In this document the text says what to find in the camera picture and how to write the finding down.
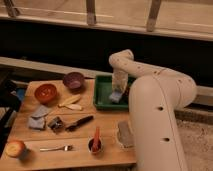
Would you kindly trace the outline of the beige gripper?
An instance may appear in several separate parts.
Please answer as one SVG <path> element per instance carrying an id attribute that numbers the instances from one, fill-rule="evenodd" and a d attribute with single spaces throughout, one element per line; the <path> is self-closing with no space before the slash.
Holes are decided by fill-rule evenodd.
<path id="1" fill-rule="evenodd" d="M 112 91 L 119 91 L 118 85 L 122 85 L 121 92 L 124 93 L 127 88 L 128 74 L 122 70 L 115 69 L 112 75 L 112 82 Z"/>

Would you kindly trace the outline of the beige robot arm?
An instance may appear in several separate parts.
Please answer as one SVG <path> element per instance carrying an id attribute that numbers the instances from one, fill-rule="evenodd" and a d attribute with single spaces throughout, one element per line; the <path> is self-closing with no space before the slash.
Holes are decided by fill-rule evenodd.
<path id="1" fill-rule="evenodd" d="M 128 103 L 137 171 L 188 171 L 174 111 L 194 101 L 193 78 L 136 62 L 129 49 L 112 54 L 109 63 L 135 78 Z"/>

